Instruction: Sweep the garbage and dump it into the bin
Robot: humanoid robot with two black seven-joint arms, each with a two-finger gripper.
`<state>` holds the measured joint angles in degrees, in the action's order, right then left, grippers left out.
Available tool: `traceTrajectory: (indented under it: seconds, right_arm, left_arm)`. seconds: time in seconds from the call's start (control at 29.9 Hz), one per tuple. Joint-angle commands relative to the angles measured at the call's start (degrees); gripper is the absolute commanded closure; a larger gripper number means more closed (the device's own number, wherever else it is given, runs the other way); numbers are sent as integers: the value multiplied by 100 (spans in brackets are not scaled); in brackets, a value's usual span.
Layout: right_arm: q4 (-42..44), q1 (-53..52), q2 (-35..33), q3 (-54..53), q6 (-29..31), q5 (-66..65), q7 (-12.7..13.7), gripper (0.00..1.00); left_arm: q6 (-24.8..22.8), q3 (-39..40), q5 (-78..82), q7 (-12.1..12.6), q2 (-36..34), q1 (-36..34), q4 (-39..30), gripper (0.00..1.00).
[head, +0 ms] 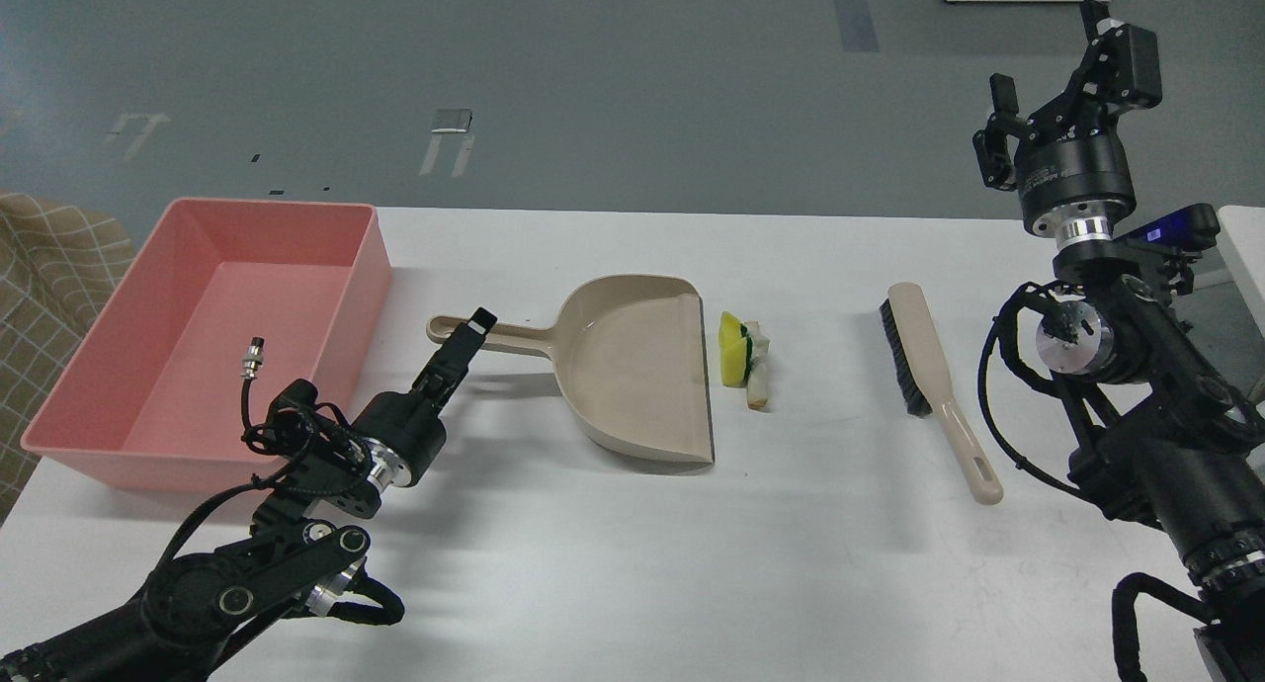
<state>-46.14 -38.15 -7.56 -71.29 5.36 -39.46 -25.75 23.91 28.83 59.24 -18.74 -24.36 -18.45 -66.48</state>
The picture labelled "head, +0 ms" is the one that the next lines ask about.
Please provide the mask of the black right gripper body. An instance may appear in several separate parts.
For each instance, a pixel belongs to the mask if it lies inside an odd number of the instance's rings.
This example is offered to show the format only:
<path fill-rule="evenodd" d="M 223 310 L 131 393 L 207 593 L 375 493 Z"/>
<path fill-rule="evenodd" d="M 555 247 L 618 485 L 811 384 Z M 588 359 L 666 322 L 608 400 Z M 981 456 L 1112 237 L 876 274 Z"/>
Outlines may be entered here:
<path fill-rule="evenodd" d="M 1025 230 L 1039 239 L 1111 240 L 1136 209 L 1120 113 L 1102 109 L 1065 128 L 996 113 L 974 151 L 985 187 L 1016 194 Z"/>

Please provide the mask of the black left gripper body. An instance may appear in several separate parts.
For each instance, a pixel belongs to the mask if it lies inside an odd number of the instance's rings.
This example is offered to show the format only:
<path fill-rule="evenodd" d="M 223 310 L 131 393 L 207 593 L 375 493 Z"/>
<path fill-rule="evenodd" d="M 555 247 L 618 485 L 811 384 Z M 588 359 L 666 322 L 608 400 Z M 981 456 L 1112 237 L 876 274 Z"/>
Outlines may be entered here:
<path fill-rule="evenodd" d="M 447 426 L 440 412 L 452 399 L 452 377 L 435 367 L 426 367 L 406 392 L 379 392 L 353 420 L 353 429 L 385 445 L 398 461 L 406 474 L 398 487 L 411 487 L 429 469 L 444 443 Z"/>

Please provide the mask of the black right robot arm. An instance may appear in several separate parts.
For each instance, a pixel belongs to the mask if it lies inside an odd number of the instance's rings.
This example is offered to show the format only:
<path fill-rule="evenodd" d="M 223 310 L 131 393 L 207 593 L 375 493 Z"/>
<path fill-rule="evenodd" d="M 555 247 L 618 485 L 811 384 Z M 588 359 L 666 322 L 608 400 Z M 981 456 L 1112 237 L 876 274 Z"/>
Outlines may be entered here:
<path fill-rule="evenodd" d="M 1219 219 L 1195 204 L 1116 235 L 1136 209 L 1120 116 L 1161 101 L 1157 38 L 1113 20 L 1107 3 L 1079 8 L 1087 48 L 1066 87 L 1023 115 L 1013 78 L 992 75 L 992 113 L 972 138 L 985 187 L 1016 194 L 1026 232 L 1055 240 L 1054 280 L 1017 287 L 994 318 L 977 397 L 999 353 L 1017 380 L 1058 399 L 1077 440 L 1066 480 L 1008 443 L 1003 452 L 1108 520 L 1163 531 L 1195 587 L 1187 595 L 1144 573 L 1114 586 L 1120 679 L 1144 679 L 1136 601 L 1147 595 L 1195 620 L 1212 679 L 1260 681 L 1264 493 L 1249 457 L 1262 416 L 1173 307 Z"/>

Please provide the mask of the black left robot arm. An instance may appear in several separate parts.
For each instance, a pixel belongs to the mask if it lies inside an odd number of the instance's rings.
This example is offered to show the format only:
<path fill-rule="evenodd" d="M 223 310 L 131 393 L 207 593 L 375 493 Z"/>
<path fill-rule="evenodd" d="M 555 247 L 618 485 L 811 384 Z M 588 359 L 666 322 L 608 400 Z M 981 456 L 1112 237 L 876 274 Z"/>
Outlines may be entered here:
<path fill-rule="evenodd" d="M 447 443 L 443 407 L 468 375 L 497 318 L 484 307 L 440 342 L 405 392 L 376 394 L 354 420 L 296 380 L 250 419 L 263 364 L 256 338 L 243 359 L 242 439 L 281 457 L 195 507 L 126 604 L 59 636 L 11 650 L 5 681 L 205 681 L 275 623 L 331 617 L 392 628 L 405 605 L 367 573 L 386 488 L 416 485 Z M 330 504 L 355 519 L 312 516 Z"/>

